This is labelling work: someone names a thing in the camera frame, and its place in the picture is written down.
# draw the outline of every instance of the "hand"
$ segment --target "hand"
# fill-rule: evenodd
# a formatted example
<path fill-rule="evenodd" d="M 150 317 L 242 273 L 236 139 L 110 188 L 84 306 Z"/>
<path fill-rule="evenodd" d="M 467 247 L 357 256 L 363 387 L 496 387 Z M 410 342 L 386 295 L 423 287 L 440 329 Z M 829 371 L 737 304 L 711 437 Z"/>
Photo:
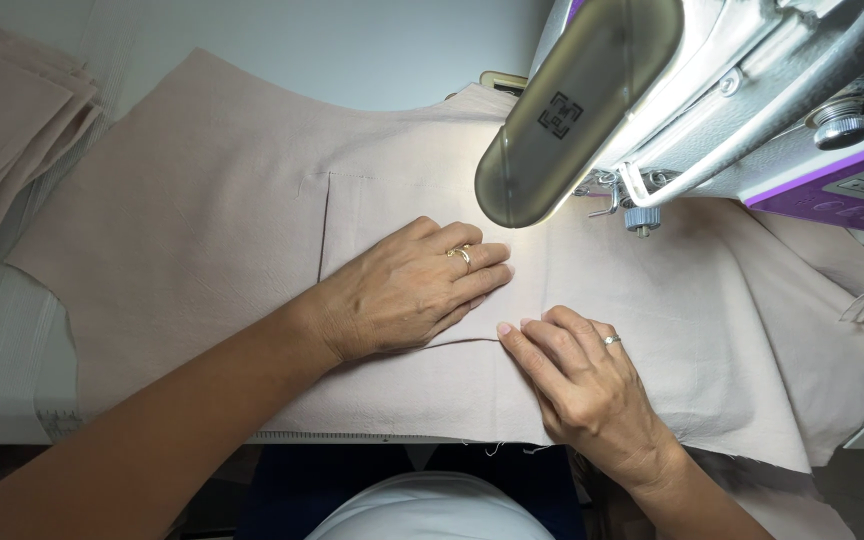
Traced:
<path fill-rule="evenodd" d="M 627 490 L 660 488 L 664 471 L 685 454 L 652 410 L 639 373 L 611 325 L 557 305 L 521 331 L 498 326 L 498 338 L 532 378 L 542 422 Z"/>
<path fill-rule="evenodd" d="M 512 279 L 509 246 L 481 242 L 479 227 L 419 217 L 295 301 L 338 362 L 423 346 Z M 466 244 L 470 264 L 446 255 Z"/>

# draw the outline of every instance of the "logo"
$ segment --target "logo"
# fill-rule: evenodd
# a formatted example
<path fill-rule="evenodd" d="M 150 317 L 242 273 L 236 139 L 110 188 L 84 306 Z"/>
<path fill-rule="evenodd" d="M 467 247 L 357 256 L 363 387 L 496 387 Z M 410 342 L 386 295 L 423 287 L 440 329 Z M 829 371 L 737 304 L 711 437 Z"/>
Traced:
<path fill-rule="evenodd" d="M 582 117 L 582 112 L 582 107 L 570 101 L 569 96 L 556 92 L 549 106 L 538 116 L 538 123 L 561 140 L 569 134 L 579 117 Z"/>

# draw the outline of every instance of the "gold ring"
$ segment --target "gold ring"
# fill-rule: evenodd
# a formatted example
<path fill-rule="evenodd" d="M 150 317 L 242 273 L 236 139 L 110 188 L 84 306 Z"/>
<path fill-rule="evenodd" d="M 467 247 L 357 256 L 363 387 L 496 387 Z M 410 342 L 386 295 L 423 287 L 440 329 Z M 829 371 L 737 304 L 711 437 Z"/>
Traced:
<path fill-rule="evenodd" d="M 448 252 L 445 254 L 445 256 L 446 257 L 452 257 L 453 255 L 455 255 L 457 253 L 461 254 L 462 259 L 465 261 L 465 264 L 468 265 L 469 267 L 472 267 L 473 260 L 471 257 L 469 257 L 469 254 L 466 252 L 466 250 L 468 250 L 471 247 L 473 247 L 473 246 L 471 246 L 469 244 L 465 244 L 461 248 L 455 248 L 455 249 L 448 250 Z"/>

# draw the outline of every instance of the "white shirt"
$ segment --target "white shirt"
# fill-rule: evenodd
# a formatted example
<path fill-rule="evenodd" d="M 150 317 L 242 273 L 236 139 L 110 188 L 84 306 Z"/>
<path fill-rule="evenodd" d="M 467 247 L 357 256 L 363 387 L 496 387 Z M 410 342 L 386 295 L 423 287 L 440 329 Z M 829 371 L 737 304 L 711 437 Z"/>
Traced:
<path fill-rule="evenodd" d="M 496 486 L 462 472 L 407 472 L 339 506 L 306 540 L 554 540 Z"/>

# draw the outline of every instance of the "industrial sewing machine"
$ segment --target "industrial sewing machine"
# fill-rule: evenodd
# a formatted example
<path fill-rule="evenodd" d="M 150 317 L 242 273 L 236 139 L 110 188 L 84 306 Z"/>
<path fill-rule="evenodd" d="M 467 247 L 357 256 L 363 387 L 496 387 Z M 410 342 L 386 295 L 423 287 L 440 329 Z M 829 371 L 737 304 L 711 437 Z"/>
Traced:
<path fill-rule="evenodd" d="M 640 238 L 679 196 L 864 231 L 864 0 L 556 0 L 475 178 L 519 228 L 610 195 Z"/>

